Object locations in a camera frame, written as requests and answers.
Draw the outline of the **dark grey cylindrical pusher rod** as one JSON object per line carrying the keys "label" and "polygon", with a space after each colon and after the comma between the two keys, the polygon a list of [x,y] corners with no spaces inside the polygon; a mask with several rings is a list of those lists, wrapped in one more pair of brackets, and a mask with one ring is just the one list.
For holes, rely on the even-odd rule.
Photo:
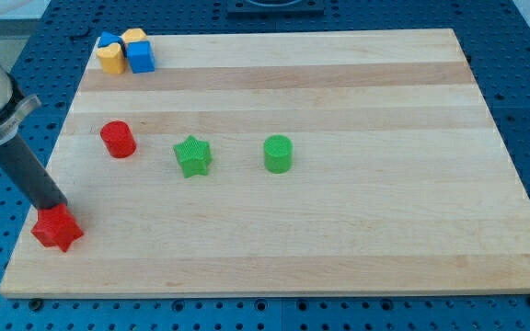
{"label": "dark grey cylindrical pusher rod", "polygon": [[0,167],[37,210],[67,204],[65,195],[19,134],[0,145]]}

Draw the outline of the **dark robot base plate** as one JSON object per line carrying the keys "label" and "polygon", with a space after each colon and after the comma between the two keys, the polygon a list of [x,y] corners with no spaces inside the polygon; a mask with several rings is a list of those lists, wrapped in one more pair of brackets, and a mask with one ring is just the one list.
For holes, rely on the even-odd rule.
{"label": "dark robot base plate", "polygon": [[325,0],[227,0],[228,17],[322,15]]}

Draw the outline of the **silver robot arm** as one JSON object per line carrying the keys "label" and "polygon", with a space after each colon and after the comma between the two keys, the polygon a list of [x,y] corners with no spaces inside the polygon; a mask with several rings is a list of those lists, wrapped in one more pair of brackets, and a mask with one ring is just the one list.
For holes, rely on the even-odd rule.
{"label": "silver robot arm", "polygon": [[0,167],[38,210],[48,210],[67,198],[18,134],[19,125],[41,106],[36,95],[26,96],[0,64]]}

